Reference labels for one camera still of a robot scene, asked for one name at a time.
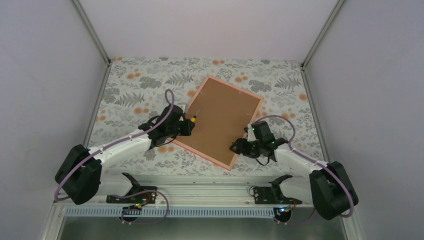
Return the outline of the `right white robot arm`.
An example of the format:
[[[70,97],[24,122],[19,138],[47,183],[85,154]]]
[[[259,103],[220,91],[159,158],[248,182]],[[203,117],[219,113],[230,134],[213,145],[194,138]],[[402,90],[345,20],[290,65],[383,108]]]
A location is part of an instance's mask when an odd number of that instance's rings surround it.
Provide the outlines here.
[[[230,150],[241,156],[267,162],[281,162],[298,173],[282,175],[270,181],[269,187],[255,186],[255,203],[308,204],[322,218],[348,218],[354,213],[359,199],[344,166],[337,162],[327,163],[295,149],[290,139],[276,138],[266,121],[256,121],[244,129],[246,137],[238,138]]]

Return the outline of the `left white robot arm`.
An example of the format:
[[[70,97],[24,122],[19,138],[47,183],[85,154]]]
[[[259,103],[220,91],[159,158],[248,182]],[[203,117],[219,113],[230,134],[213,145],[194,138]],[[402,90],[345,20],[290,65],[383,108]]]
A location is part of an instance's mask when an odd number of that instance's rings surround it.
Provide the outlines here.
[[[107,169],[132,155],[171,143],[178,136],[190,136],[196,118],[197,115],[187,118],[180,106],[171,103],[161,115],[121,138],[92,148],[81,144],[72,147],[54,177],[58,184],[54,199],[57,202],[70,199],[76,205],[94,196],[134,202],[145,189],[129,173],[110,174]]]

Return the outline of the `pink picture frame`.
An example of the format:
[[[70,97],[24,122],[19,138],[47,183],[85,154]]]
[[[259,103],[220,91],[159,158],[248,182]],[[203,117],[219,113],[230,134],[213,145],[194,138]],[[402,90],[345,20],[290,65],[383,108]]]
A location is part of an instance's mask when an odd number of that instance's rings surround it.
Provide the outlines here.
[[[187,115],[196,116],[190,136],[175,144],[225,170],[231,170],[236,154],[230,150],[244,128],[256,119],[264,98],[256,93],[207,76],[188,104]]]

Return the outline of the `yellow screwdriver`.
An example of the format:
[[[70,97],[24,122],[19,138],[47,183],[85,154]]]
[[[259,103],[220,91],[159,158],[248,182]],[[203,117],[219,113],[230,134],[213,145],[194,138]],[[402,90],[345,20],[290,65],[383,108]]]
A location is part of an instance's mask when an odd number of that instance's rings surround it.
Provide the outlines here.
[[[200,113],[200,109],[198,109],[195,114],[189,119],[192,123],[196,122],[197,116]]]

